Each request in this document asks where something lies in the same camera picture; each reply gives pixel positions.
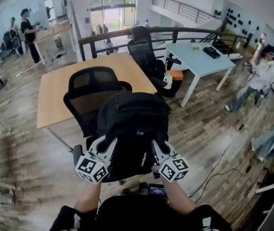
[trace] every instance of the black pants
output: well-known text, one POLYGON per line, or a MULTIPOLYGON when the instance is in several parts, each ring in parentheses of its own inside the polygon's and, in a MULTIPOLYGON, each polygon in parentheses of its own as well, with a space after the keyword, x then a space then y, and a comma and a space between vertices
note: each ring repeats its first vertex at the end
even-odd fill
POLYGON ((39 53, 37 52, 35 44, 28 44, 31 52, 32 59, 35 61, 35 63, 38 63, 40 61, 39 53))

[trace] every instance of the small device screen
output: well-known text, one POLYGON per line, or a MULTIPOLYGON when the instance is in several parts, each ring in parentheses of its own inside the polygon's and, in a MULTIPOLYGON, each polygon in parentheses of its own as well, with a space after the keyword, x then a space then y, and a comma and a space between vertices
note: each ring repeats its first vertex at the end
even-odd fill
POLYGON ((166 191, 165 191, 165 188, 162 186, 162 187, 159 187, 159 186, 149 186, 149 194, 150 195, 162 195, 162 196, 165 196, 166 195, 166 191))

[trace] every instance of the light blue desk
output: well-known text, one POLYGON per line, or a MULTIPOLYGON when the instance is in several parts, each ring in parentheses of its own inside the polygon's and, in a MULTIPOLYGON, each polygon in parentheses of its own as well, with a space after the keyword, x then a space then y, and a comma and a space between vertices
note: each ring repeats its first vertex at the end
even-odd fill
POLYGON ((217 59, 211 58, 208 54, 203 51, 204 47, 211 46, 209 43, 176 43, 176 44, 166 44, 167 53, 166 56, 169 56, 169 53, 172 53, 176 58, 178 58, 182 63, 188 66, 188 69, 195 75, 193 82, 190 84, 190 87, 185 95, 185 98, 181 102, 181 107, 184 107, 188 102, 191 94, 193 93, 199 79, 206 75, 211 75, 217 72, 228 70, 224 75, 222 81, 219 83, 216 91, 219 91, 220 87, 223 85, 224 81, 227 79, 232 68, 235 66, 231 62, 227 55, 223 55, 215 47, 216 51, 221 55, 217 59), (194 50, 191 47, 191 44, 198 44, 201 46, 202 50, 194 50))

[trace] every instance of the black sleeve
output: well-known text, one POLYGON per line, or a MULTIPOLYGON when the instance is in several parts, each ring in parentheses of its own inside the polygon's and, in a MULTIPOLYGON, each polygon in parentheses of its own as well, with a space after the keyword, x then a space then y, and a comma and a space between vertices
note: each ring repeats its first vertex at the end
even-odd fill
POLYGON ((50 231, 71 230, 74 229, 74 227, 76 228, 75 223, 79 223, 79 228, 77 228, 77 230, 83 231, 86 230, 86 227, 89 228, 94 226, 95 217, 96 211, 82 214, 73 208, 62 206, 57 218, 50 228, 50 231))
POLYGON ((209 205, 199 206, 184 218, 191 230, 232 231, 230 224, 209 205))
POLYGON ((22 33, 25 33, 25 30, 26 30, 26 29, 29 29, 29 25, 28 25, 27 22, 23 21, 23 22, 21 23, 21 31, 22 31, 22 33))

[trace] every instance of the white table leg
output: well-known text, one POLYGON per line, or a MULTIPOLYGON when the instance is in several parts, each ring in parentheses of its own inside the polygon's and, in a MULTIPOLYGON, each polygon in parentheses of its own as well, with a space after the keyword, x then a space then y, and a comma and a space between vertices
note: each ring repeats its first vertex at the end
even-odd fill
POLYGON ((228 69, 228 71, 224 75, 222 81, 219 83, 218 87, 216 88, 216 91, 219 91, 220 87, 222 87, 222 85, 224 84, 225 80, 228 78, 228 76, 231 73, 231 71, 232 71, 232 67, 228 69))
POLYGON ((166 54, 165 54, 165 67, 167 67, 167 57, 169 56, 169 51, 168 51, 168 49, 166 49, 166 54))
POLYGON ((183 108, 185 106, 185 104, 188 102, 191 94, 193 93, 198 81, 200 80, 200 76, 196 75, 193 79, 193 82, 190 84, 190 87, 183 99, 183 101, 181 102, 181 107, 183 108))
POLYGON ((12 128, 9 127, 2 119, 0 119, 0 124, 2 124, 9 132, 12 132, 12 128))
POLYGON ((16 186, 9 185, 7 183, 0 182, 0 187, 16 190, 16 186))
POLYGON ((69 35, 70 35, 70 40, 71 40, 73 52, 76 53, 75 45, 74 45, 74 38, 73 38, 73 33, 72 33, 72 28, 70 28, 70 30, 69 30, 69 35))
POLYGON ((68 151, 72 151, 72 147, 69 146, 66 142, 64 142, 57 134, 55 134, 50 128, 44 128, 43 131, 50 136, 52 139, 60 143, 65 149, 68 151))
POLYGON ((41 51, 40 51, 40 49, 39 49, 39 46, 38 46, 37 44, 35 44, 35 47, 36 47, 36 49, 37 49, 37 52, 38 52, 38 54, 39 54, 39 56, 40 56, 40 59, 41 59, 43 65, 45 65, 45 61, 44 61, 44 58, 43 58, 43 56, 42 56, 42 54, 41 54, 41 51))

